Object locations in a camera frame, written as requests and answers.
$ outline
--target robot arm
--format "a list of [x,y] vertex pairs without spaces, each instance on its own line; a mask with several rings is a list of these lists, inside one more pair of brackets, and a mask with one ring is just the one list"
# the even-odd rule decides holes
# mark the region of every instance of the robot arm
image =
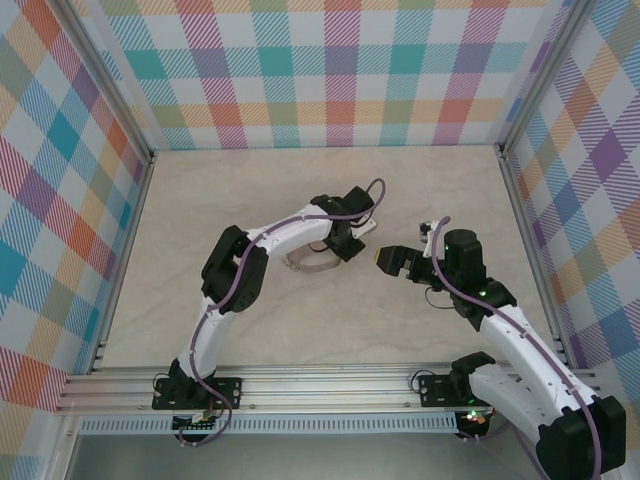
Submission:
[[[427,233],[432,226],[421,226],[423,238],[429,241]],[[500,411],[536,446],[538,459],[551,479],[586,479],[591,478],[595,453],[591,430],[577,396],[597,428],[601,472],[622,465],[626,423],[622,405],[614,397],[599,398],[544,344],[513,295],[500,282],[487,277],[482,247],[475,233],[452,230],[444,236],[444,243],[444,259],[436,261],[448,282],[457,291],[481,300],[515,322],[509,323],[450,292],[456,312],[496,345],[520,376],[518,380],[512,378],[484,352],[468,355],[453,362],[449,374],[459,400],[465,404],[482,400]],[[389,275],[398,276],[400,269],[406,269],[407,278],[414,283],[429,285],[436,291],[447,290],[435,271],[433,259],[422,251],[385,247],[378,252],[376,263]],[[571,389],[563,377],[571,381]]]
[[[243,231],[235,225],[228,227],[202,269],[203,298],[198,318],[203,323],[198,334],[194,333],[195,345],[190,343],[171,364],[162,396],[182,409],[201,405],[209,395],[196,382],[190,357],[193,355],[198,375],[207,384],[212,382],[217,356],[233,319],[258,298],[269,258],[323,241],[347,262],[365,247],[360,237],[376,227],[371,215],[362,214],[371,212],[375,205],[367,191],[354,187],[344,197],[317,196],[297,213],[261,228]],[[242,267],[238,260],[241,257]]]

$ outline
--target checkered fabric panel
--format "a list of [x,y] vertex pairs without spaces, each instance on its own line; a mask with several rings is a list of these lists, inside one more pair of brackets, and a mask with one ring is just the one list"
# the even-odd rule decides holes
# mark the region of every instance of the checkered fabric panel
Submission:
[[[74,2],[113,63],[82,0]],[[547,0],[100,3],[171,149],[494,143],[505,94],[529,70],[523,55],[552,8]]]
[[105,308],[142,160],[45,0],[0,0],[0,478],[35,478]]
[[511,125],[513,124],[513,119],[516,117],[516,115],[520,111],[522,102],[529,94],[531,87],[535,84],[536,78],[538,77],[538,71],[540,70],[540,67],[544,64],[544,62],[547,60],[547,56],[549,55],[551,44],[555,41],[558,34],[562,30],[562,26],[564,25],[564,22],[567,19],[567,14],[569,13],[569,10],[574,2],[575,0],[562,0],[562,5],[560,6],[560,9],[558,10],[556,17],[554,18],[553,23],[551,24],[551,28],[547,32],[547,36],[545,37],[544,42],[542,43],[542,46],[540,47],[540,50],[538,51],[538,54],[536,55],[535,60],[531,64],[531,68],[529,68],[529,71],[527,72],[525,80],[522,83],[520,90],[518,91],[518,96],[513,102],[513,105],[511,106],[511,110],[509,110],[509,114],[507,115],[507,119],[504,122],[504,125],[502,126],[502,130],[500,131],[500,135],[498,135],[498,139],[496,143],[502,143],[505,140],[507,133],[511,128]]
[[511,159],[581,367],[640,448],[640,1],[599,2]]

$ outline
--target purple cable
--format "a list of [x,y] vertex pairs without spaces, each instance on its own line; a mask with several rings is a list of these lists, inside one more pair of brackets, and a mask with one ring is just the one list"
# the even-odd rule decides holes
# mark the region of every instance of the purple cable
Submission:
[[[433,242],[431,244],[431,261],[433,263],[433,268],[435,269],[436,274],[438,275],[438,278],[440,279],[440,281],[444,284],[445,287],[447,287],[449,292],[453,293],[454,295],[457,295],[463,300],[471,302],[475,305],[478,305],[484,309],[489,310],[495,315],[498,315],[499,317],[503,318],[509,325],[515,328],[520,334],[525,333],[526,329],[522,327],[518,322],[516,322],[513,318],[511,318],[509,315],[498,310],[494,306],[483,302],[482,300],[478,300],[476,298],[470,297],[469,295],[466,295],[465,293],[461,292],[460,290],[455,288],[453,285],[451,285],[451,283],[449,283],[447,278],[444,276],[444,274],[442,273],[442,270],[440,269],[440,265],[438,265],[437,256],[436,256],[436,246],[438,243],[438,236],[440,235],[440,230],[442,230],[442,227],[444,227],[450,221],[451,221],[451,217],[449,216],[446,216],[442,220],[440,220],[440,223],[438,224],[435,232],[433,233]],[[598,436],[598,429],[596,427],[595,421],[593,420],[593,415],[591,415],[591,412],[589,411],[587,404],[582,399],[582,396],[578,395],[575,385],[571,382],[569,377],[565,375],[562,369],[558,367],[558,365],[553,360],[553,358],[551,358],[551,355],[549,355],[549,353],[543,348],[543,346],[540,345],[538,341],[533,339],[531,335],[525,335],[525,337],[529,340],[529,342],[531,342],[531,344],[540,353],[540,355],[542,355],[542,357],[547,361],[547,363],[549,363],[551,368],[558,374],[558,376],[562,380],[562,383],[564,383],[567,386],[568,390],[571,392],[573,397],[578,402],[578,405],[580,405],[580,408],[584,412],[584,416],[587,420],[587,423],[589,424],[589,430],[591,431],[591,438],[593,440],[593,449],[595,454],[594,465],[593,465],[593,475],[591,476],[591,478],[592,480],[598,480],[600,478],[600,470],[602,468],[602,451],[601,451],[601,445],[600,445],[600,437]]]
[[251,249],[253,247],[255,247],[258,244],[258,242],[260,242],[260,240],[262,240],[266,235],[269,235],[269,234],[275,232],[276,230],[278,230],[279,228],[282,228],[285,225],[289,225],[290,223],[304,222],[306,220],[357,220],[359,218],[364,217],[365,215],[372,214],[374,212],[374,210],[376,208],[378,208],[378,206],[380,205],[380,203],[384,199],[385,193],[387,192],[387,184],[384,182],[384,180],[382,178],[376,178],[375,180],[373,180],[369,184],[369,186],[367,187],[366,191],[369,192],[371,190],[371,188],[376,183],[379,183],[380,187],[381,187],[380,196],[378,197],[378,200],[376,200],[376,202],[373,204],[372,207],[369,207],[368,209],[366,209],[366,210],[364,210],[364,211],[362,211],[360,213],[355,213],[355,214],[352,214],[352,215],[306,215],[304,217],[298,216],[298,217],[285,218],[284,220],[271,225],[264,232],[262,232],[261,234],[256,236],[256,238],[254,238],[251,241],[251,243],[249,243],[249,245],[245,249],[244,253],[242,254],[242,257],[240,257],[240,261],[238,262],[238,270],[236,271],[236,276],[233,279],[233,283],[231,284],[231,287],[229,288],[229,291],[224,296],[224,298],[222,300],[220,300],[220,302],[216,303],[215,305],[211,305],[204,312],[204,314],[202,315],[202,318],[200,318],[200,321],[198,322],[198,325],[196,326],[195,331],[193,332],[193,337],[191,337],[191,344],[189,345],[189,350],[190,350],[189,365],[191,366],[191,371],[193,372],[193,376],[196,378],[196,381],[206,391],[211,393],[214,397],[216,397],[218,400],[220,400],[222,402],[222,404],[224,405],[224,408],[226,408],[228,410],[229,415],[228,415],[224,425],[222,426],[222,428],[220,430],[218,430],[217,432],[209,434],[206,438],[204,438],[200,442],[187,442],[187,441],[185,441],[185,439],[182,436],[182,432],[184,431],[185,427],[181,428],[180,430],[178,430],[178,438],[182,442],[182,445],[189,445],[191,447],[199,447],[199,446],[202,446],[202,445],[206,445],[207,443],[212,442],[216,438],[220,437],[220,435],[222,435],[222,433],[227,428],[229,428],[229,425],[231,424],[231,417],[233,415],[232,414],[231,404],[229,403],[229,401],[223,395],[221,395],[219,392],[217,392],[216,390],[211,388],[209,385],[207,385],[204,382],[204,380],[202,379],[202,377],[200,376],[200,374],[198,374],[198,372],[196,370],[194,354],[195,354],[196,343],[198,341],[198,336],[200,335],[200,331],[202,330],[202,327],[204,326],[204,323],[207,321],[207,318],[208,318],[209,314],[211,312],[215,311],[215,310],[218,310],[220,307],[223,307],[224,305],[226,305],[229,302],[229,300],[231,300],[231,297],[233,296],[233,294],[236,292],[236,289],[238,288],[238,283],[240,283],[240,277],[242,276],[242,272],[244,270],[244,266],[246,264],[247,257],[249,256],[249,252],[251,251]]

